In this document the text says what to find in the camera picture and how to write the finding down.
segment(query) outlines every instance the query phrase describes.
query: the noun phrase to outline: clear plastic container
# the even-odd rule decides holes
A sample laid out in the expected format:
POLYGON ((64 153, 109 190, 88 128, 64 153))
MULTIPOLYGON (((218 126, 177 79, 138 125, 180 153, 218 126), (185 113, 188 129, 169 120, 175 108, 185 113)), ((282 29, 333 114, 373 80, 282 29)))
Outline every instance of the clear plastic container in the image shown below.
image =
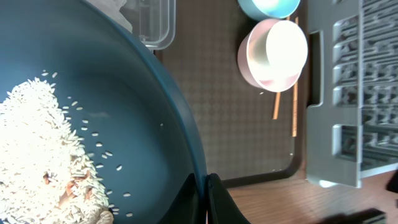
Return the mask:
POLYGON ((151 50, 169 46, 175 35, 175 0, 127 0, 120 12, 132 33, 151 50))

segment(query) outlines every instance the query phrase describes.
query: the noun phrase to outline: small bowl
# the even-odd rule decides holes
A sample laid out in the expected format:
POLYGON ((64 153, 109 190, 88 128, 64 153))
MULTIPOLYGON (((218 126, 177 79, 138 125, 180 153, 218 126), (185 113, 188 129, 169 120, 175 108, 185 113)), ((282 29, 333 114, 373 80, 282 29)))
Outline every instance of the small bowl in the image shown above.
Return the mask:
POLYGON ((307 40, 298 25, 266 19, 243 40, 238 67, 250 85, 281 92, 297 82, 307 56, 307 40))
POLYGON ((261 21, 268 18, 282 19, 290 16, 300 0, 238 0, 239 5, 250 18, 261 21))

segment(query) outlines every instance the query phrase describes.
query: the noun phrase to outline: uncooked rice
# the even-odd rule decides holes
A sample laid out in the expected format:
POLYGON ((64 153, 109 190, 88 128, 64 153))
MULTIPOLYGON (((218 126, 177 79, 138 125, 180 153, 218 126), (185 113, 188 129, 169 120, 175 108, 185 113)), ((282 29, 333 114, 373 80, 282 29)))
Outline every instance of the uncooked rice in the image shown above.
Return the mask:
POLYGON ((112 223, 105 186, 54 91, 34 78, 15 86, 0 103, 0 219, 11 224, 112 223), (70 182, 76 197, 61 206, 70 182))

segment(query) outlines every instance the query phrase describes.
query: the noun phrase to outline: wooden surface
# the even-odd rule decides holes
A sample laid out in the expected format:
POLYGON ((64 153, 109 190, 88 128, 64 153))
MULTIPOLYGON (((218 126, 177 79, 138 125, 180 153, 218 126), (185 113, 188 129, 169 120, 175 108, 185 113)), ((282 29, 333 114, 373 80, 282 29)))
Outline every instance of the wooden surface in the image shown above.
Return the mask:
POLYGON ((339 213, 376 208, 387 213, 388 223, 398 223, 398 194, 385 186, 394 173, 363 180, 363 188, 335 186, 323 189, 305 180, 301 168, 293 177, 265 184, 230 189, 229 193, 252 223, 320 223, 339 213))

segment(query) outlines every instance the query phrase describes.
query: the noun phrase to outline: wooden chopstick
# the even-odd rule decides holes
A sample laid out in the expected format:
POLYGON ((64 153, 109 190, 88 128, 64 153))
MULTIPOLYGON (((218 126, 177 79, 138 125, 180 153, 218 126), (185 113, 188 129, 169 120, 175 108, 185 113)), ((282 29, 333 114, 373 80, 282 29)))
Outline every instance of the wooden chopstick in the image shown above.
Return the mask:
POLYGON ((279 103, 280 103, 280 92, 276 93, 276 96, 275 96, 274 115, 273 115, 272 119, 278 119, 279 103))
MULTIPOLYGON (((299 17, 295 19, 296 24, 299 24, 299 17)), ((297 136, 297 95, 299 90, 299 81, 294 84, 293 87, 293 125, 292 125, 292 136, 297 136)))

